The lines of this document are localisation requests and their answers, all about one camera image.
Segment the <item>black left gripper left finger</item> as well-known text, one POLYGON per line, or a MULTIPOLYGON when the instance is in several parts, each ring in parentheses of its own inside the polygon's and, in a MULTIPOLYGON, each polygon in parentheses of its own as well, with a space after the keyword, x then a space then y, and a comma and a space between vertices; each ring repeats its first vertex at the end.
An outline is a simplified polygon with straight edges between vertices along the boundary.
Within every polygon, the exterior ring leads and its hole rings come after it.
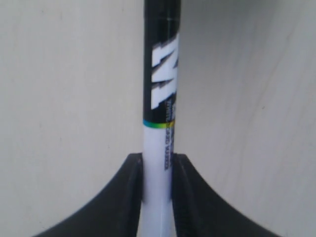
POLYGON ((127 156, 110 182, 84 207, 40 237, 135 237, 143 194, 141 153, 127 156))

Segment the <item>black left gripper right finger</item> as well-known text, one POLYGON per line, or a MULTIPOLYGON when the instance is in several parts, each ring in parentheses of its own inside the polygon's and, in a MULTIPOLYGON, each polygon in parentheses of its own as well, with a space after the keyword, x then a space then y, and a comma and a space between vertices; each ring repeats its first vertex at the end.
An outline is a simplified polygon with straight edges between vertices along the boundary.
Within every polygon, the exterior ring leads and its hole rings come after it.
POLYGON ((178 237, 274 237, 220 197, 185 154, 175 154, 172 205, 178 237))

